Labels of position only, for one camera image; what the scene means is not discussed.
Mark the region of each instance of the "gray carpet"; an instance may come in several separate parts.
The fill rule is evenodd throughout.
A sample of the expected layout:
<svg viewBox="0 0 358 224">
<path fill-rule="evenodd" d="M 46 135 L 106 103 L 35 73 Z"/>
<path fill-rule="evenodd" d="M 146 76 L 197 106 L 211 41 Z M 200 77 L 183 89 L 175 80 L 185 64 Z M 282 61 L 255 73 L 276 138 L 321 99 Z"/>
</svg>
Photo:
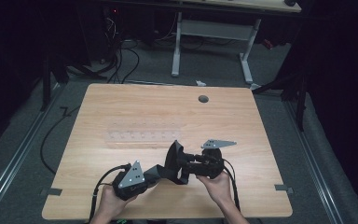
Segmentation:
<svg viewBox="0 0 358 224">
<path fill-rule="evenodd" d="M 257 84 L 266 84 L 275 78 L 290 46 L 268 50 L 255 45 L 249 64 Z M 201 80 L 207 86 L 249 87 L 244 82 L 241 65 L 237 54 L 224 51 L 211 52 L 205 45 L 197 50 L 184 49 L 182 52 L 181 75 L 171 77 L 172 46 L 155 45 L 148 47 L 140 44 L 135 50 L 140 56 L 136 70 L 128 77 L 129 82 L 148 81 L 171 83 L 177 85 L 196 85 Z M 123 50 L 123 64 L 119 75 L 121 78 L 135 66 L 136 56 Z M 62 94 L 53 105 L 36 134 L 27 157 L 13 179 L 5 196 L 0 202 L 0 223 L 84 223 L 83 220 L 47 221 L 41 217 L 46 196 L 41 196 L 42 188 L 50 187 L 54 176 L 40 160 L 39 148 L 48 130 L 62 117 L 62 106 L 69 110 L 79 106 L 85 90 L 92 82 L 101 82 L 87 77 L 71 76 Z M 22 138 L 39 113 L 41 107 L 41 85 L 34 90 L 32 97 L 19 109 L 11 119 L 10 125 L 0 139 L 0 174 L 3 173 L 12 155 L 21 143 Z M 306 163 L 302 145 L 296 135 L 296 127 L 276 91 L 256 95 L 256 103 L 263 120 L 268 139 L 271 143 L 276 161 L 281 171 L 283 182 L 293 189 L 289 194 L 294 213 L 285 218 L 250 219 L 251 223 L 330 223 L 324 210 L 309 167 Z M 305 115 L 305 133 L 309 138 L 315 157 L 321 165 L 328 185 L 333 190 L 338 208 L 342 209 L 344 223 L 358 223 L 358 201 L 351 184 L 343 174 L 335 159 L 323 130 L 312 110 L 311 101 L 307 101 Z M 45 144 L 47 163 L 57 169 L 66 141 L 76 119 L 73 116 L 64 119 L 51 132 Z M 186 220 L 187 223 L 199 223 L 197 220 Z"/>
</svg>

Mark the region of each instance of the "table top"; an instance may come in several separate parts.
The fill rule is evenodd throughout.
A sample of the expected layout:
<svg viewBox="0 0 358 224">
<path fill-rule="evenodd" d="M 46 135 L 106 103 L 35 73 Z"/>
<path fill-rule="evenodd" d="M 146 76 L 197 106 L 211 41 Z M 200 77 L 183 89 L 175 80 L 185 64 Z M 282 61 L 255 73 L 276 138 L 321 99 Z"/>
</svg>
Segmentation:
<svg viewBox="0 0 358 224">
<path fill-rule="evenodd" d="M 209 101 L 200 102 L 200 96 Z M 236 141 L 221 151 L 235 169 L 243 215 L 291 216 L 286 192 L 275 189 L 282 178 L 249 89 L 91 84 L 51 186 L 62 193 L 48 196 L 43 218 L 87 219 L 93 189 L 106 171 L 137 160 L 144 171 L 164 165 L 174 139 L 191 154 L 200 154 L 208 139 Z M 190 175 L 184 186 L 162 179 L 118 218 L 222 216 L 205 187 Z"/>
<path fill-rule="evenodd" d="M 202 3 L 226 7 L 245 7 L 265 9 L 281 12 L 300 12 L 301 7 L 296 3 L 293 7 L 287 6 L 283 0 L 181 0 L 188 3 Z"/>
</svg>

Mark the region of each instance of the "hand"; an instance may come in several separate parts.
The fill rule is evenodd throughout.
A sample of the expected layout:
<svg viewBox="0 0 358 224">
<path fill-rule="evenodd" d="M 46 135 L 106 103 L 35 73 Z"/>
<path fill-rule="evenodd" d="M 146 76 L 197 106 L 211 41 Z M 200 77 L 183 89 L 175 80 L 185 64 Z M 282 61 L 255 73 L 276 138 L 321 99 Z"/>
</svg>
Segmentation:
<svg viewBox="0 0 358 224">
<path fill-rule="evenodd" d="M 229 176 L 226 172 L 222 172 L 215 179 L 201 175 L 197 175 L 197 179 L 205 185 L 212 200 L 218 205 L 232 202 Z"/>
<path fill-rule="evenodd" d="M 109 223 L 114 217 L 120 214 L 124 207 L 136 199 L 134 196 L 127 201 L 123 201 L 116 196 L 113 187 L 110 185 L 103 186 L 103 194 L 100 201 L 100 206 L 95 213 L 94 218 L 90 224 L 105 224 Z"/>
</svg>

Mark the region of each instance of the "person's left hand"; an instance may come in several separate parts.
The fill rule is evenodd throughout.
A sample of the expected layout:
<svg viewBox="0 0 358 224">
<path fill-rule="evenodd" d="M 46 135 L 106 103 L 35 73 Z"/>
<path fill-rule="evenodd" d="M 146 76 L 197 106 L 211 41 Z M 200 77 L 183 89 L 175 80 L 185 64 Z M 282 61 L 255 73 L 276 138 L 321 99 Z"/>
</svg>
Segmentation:
<svg viewBox="0 0 358 224">
<path fill-rule="evenodd" d="M 116 196 L 113 187 L 110 185 L 103 186 L 103 194 L 100 200 L 100 206 L 94 215 L 90 224 L 109 223 L 114 217 L 120 214 L 127 203 L 136 199 L 134 196 L 127 201 L 123 201 Z"/>
</svg>

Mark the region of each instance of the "round hole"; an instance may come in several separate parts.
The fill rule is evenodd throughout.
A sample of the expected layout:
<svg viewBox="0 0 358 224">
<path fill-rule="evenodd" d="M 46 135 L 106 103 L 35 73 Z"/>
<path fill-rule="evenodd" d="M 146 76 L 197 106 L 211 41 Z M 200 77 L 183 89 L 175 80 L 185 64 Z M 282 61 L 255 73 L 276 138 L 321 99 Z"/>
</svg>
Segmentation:
<svg viewBox="0 0 358 224">
<path fill-rule="evenodd" d="M 201 95 L 201 96 L 199 96 L 199 101 L 201 103 L 207 103 L 209 101 L 209 98 L 206 95 Z"/>
</svg>

